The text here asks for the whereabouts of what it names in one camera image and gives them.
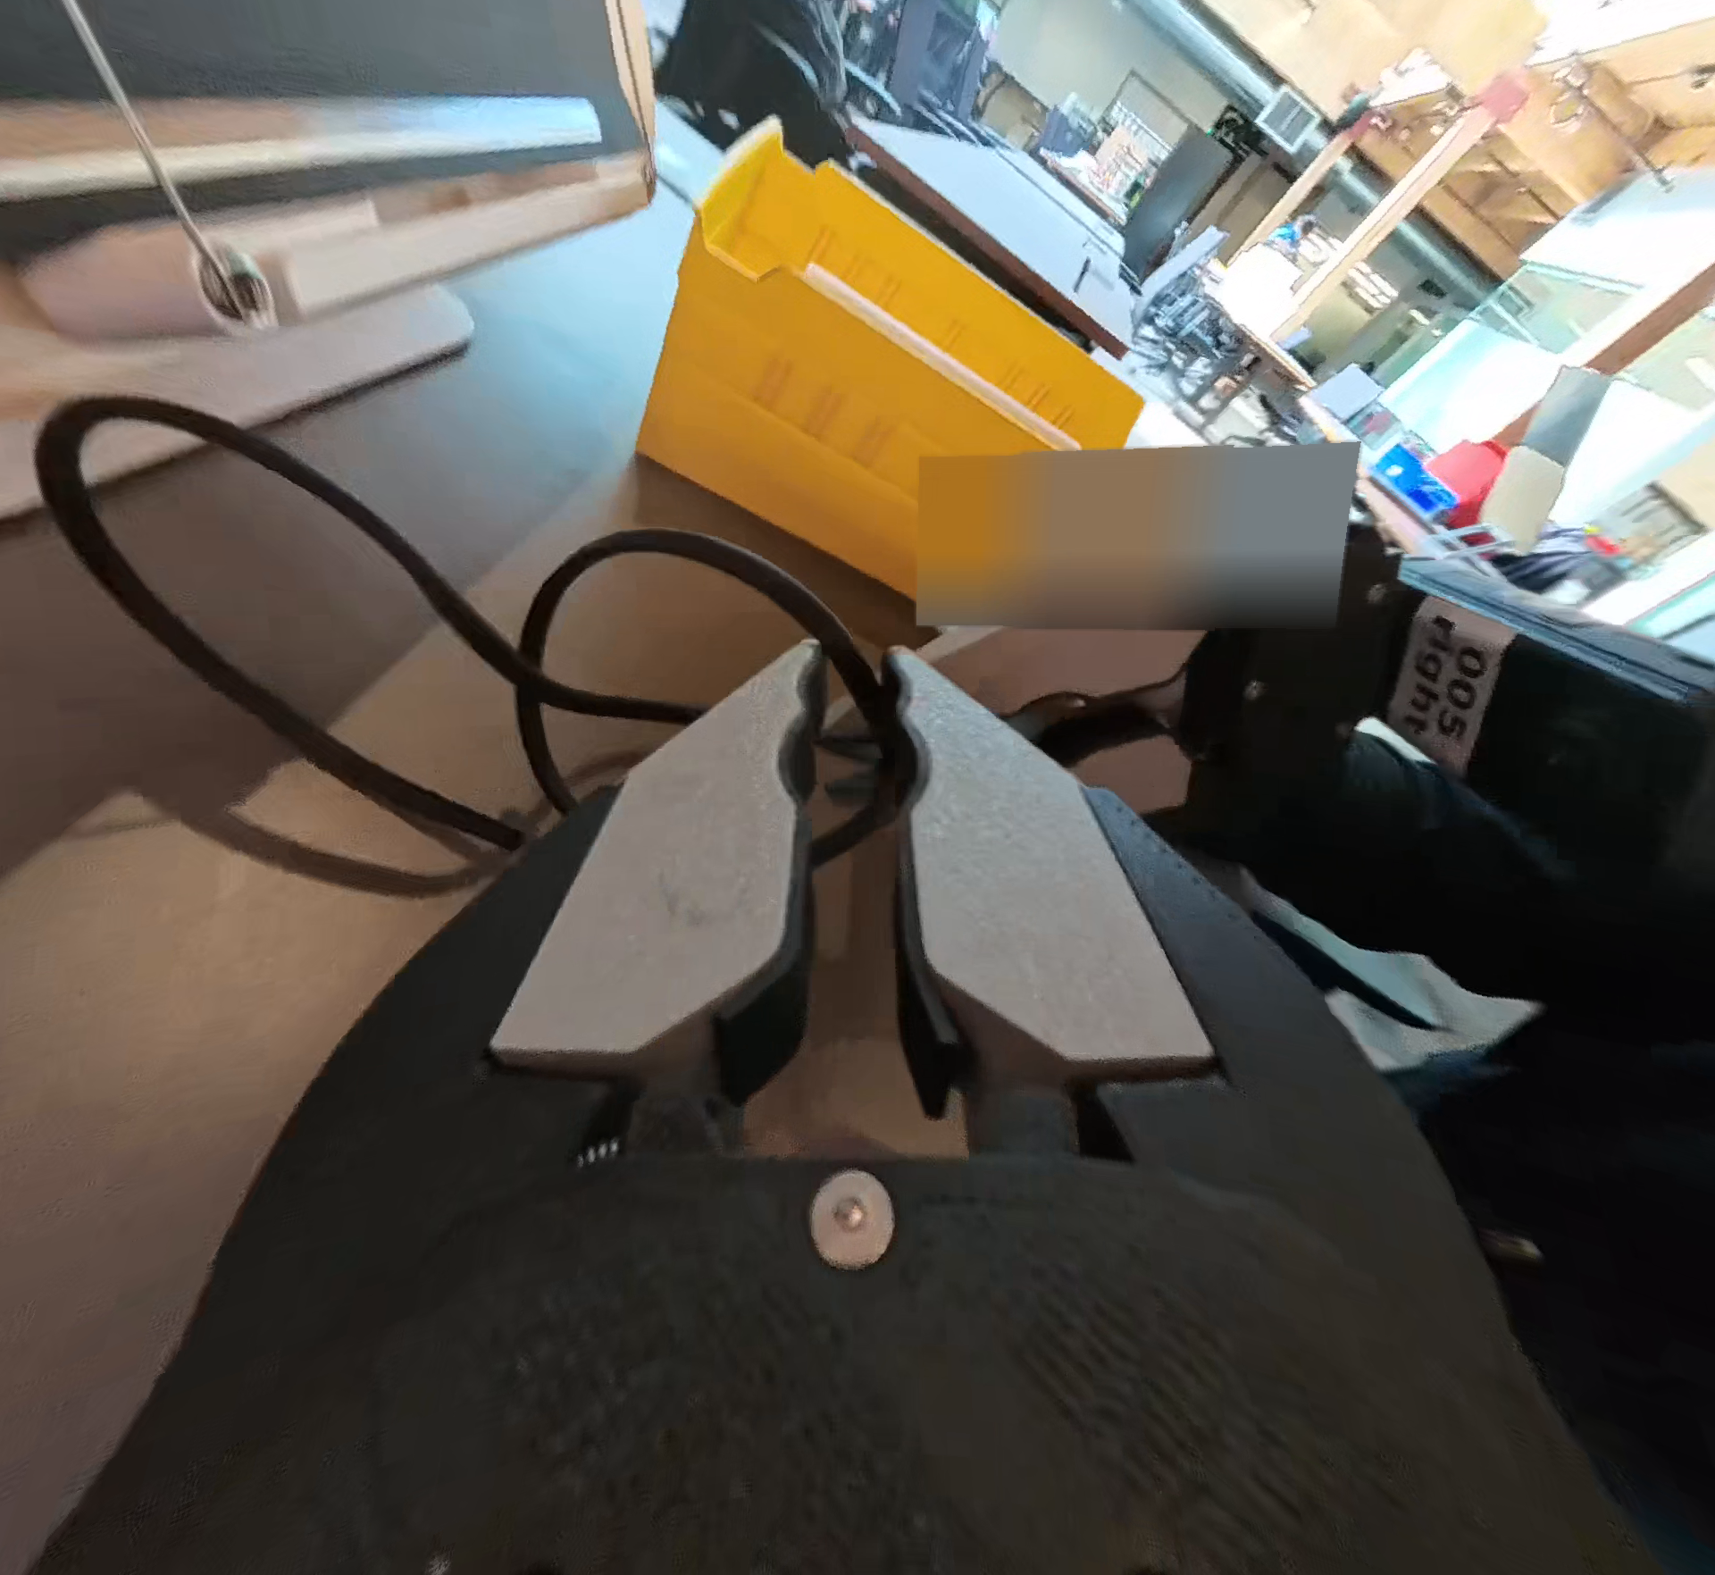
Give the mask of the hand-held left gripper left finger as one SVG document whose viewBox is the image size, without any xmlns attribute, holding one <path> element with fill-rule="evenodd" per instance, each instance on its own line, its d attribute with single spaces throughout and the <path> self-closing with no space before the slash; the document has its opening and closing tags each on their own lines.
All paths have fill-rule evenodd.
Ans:
<svg viewBox="0 0 1715 1575">
<path fill-rule="evenodd" d="M 784 651 L 627 775 L 492 1058 L 742 1105 L 803 1045 L 825 659 Z"/>
</svg>

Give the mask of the grey long table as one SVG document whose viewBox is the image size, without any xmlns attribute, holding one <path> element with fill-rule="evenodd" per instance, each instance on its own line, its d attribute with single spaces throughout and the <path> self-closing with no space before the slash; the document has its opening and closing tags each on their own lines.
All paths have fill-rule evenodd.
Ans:
<svg viewBox="0 0 1715 1575">
<path fill-rule="evenodd" d="M 1132 336 L 1132 294 L 1118 240 L 1098 231 L 1048 178 L 1010 146 L 974 145 L 899 124 L 848 120 L 847 138 L 873 171 L 1002 289 L 1090 349 L 1121 360 Z"/>
</svg>

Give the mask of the white peg handle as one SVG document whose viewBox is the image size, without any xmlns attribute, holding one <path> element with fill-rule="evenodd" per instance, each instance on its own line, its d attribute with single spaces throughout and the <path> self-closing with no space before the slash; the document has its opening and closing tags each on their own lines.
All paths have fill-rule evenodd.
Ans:
<svg viewBox="0 0 1715 1575">
<path fill-rule="evenodd" d="M 977 400 L 980 407 L 991 410 L 996 416 L 1001 416 L 1008 425 L 1024 432 L 1024 435 L 1034 438 L 1046 449 L 1062 449 L 1063 452 L 1076 452 L 1081 449 L 1077 443 L 1063 433 L 1059 429 L 1049 425 L 1046 419 L 1030 408 L 1024 408 L 1016 400 L 1010 397 L 990 381 L 983 381 L 963 363 L 952 358 L 944 350 L 936 345 L 927 342 L 921 338 L 911 327 L 903 323 L 891 317 L 889 312 L 878 308 L 873 301 L 866 300 L 856 291 L 850 289 L 842 278 L 833 273 L 815 265 L 803 270 L 803 281 L 814 289 L 823 300 L 830 300 L 831 305 L 841 308 L 845 314 L 850 314 L 859 323 L 866 327 L 878 338 L 892 342 L 905 355 L 916 363 L 922 363 L 933 375 L 946 381 L 960 389 L 963 389 L 971 397 Z"/>
</svg>

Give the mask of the yellow plastic bin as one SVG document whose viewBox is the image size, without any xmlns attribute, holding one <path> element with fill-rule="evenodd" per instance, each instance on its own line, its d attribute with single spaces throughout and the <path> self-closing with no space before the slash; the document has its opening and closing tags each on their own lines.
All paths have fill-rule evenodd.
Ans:
<svg viewBox="0 0 1715 1575">
<path fill-rule="evenodd" d="M 696 201 L 637 452 L 911 598 L 922 457 L 1040 455 L 803 281 L 812 262 L 1071 435 L 1123 449 L 1143 402 L 778 120 Z"/>
</svg>

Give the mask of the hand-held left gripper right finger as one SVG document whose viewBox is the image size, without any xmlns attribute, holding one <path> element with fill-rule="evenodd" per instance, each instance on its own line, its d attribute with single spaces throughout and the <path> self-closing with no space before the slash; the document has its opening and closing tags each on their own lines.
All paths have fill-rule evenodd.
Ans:
<svg viewBox="0 0 1715 1575">
<path fill-rule="evenodd" d="M 1216 1050 L 1077 778 L 927 661 L 886 656 L 902 796 L 895 971 L 911 1092 L 1073 1098 Z"/>
</svg>

